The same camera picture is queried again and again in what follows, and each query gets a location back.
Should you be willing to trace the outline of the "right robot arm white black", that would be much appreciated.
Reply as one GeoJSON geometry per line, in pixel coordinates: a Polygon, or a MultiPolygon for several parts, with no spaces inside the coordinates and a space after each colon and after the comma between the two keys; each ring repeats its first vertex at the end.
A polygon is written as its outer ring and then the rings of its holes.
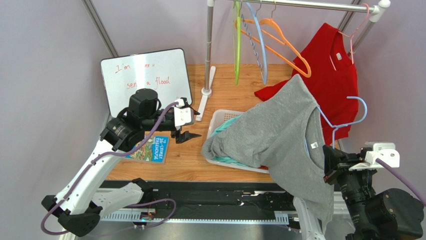
{"type": "Polygon", "coordinates": [[[368,141],[360,153],[346,153],[323,146],[325,183],[337,185],[354,225],[347,240],[417,240],[423,234],[422,221],[426,201],[395,169],[400,166],[396,145],[386,141],[368,141]],[[389,188],[376,193],[373,175],[386,169],[404,183],[411,193],[389,188]]]}

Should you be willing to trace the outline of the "light blue wire hanger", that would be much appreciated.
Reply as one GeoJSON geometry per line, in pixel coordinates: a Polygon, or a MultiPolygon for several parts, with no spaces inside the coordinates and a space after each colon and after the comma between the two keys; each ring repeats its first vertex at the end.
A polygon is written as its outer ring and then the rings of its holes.
{"type": "Polygon", "coordinates": [[[359,97],[359,96],[347,96],[346,98],[350,99],[350,100],[357,100],[362,104],[363,116],[361,117],[361,119],[355,120],[355,121],[352,121],[352,122],[348,122],[348,123],[335,125],[335,124],[332,124],[329,121],[329,119],[327,118],[325,113],[321,110],[321,107],[319,105],[316,107],[318,109],[320,115],[325,119],[327,125],[329,125],[333,129],[333,131],[332,131],[332,145],[331,145],[333,149],[336,149],[336,143],[335,143],[336,142],[336,132],[341,128],[345,128],[345,127],[349,127],[349,126],[361,123],[362,121],[364,121],[364,119],[366,118],[366,116],[368,114],[368,106],[367,106],[366,102],[361,97],[359,97]]]}

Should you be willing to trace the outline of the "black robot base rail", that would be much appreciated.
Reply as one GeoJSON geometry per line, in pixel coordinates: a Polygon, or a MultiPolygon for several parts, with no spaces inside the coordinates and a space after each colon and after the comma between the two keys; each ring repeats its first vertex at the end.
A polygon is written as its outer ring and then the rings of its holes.
{"type": "Polygon", "coordinates": [[[281,225],[299,230],[293,196],[275,183],[150,181],[149,207],[131,220],[281,225]]]}

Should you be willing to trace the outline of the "grey t shirt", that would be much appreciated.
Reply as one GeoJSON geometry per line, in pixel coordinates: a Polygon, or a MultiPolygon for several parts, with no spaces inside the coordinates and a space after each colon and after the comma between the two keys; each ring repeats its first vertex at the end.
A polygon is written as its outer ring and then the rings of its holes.
{"type": "Polygon", "coordinates": [[[270,99],[241,114],[225,130],[206,139],[207,159],[229,157],[268,168],[270,177],[303,199],[324,227],[334,213],[334,189],[323,180],[325,156],[318,103],[299,75],[270,99]]]}

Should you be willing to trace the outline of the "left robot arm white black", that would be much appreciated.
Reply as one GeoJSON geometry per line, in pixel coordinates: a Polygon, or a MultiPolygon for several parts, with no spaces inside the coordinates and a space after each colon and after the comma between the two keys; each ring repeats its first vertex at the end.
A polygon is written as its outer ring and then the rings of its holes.
{"type": "Polygon", "coordinates": [[[64,234],[83,237],[113,212],[156,204],[152,187],[141,178],[105,194],[98,194],[98,189],[115,166],[143,147],[156,131],[169,131],[177,144],[196,138],[182,127],[192,125],[198,114],[185,97],[162,106],[155,90],[138,89],[128,106],[107,123],[74,178],[56,195],[44,197],[41,204],[47,215],[57,218],[64,234]]]}

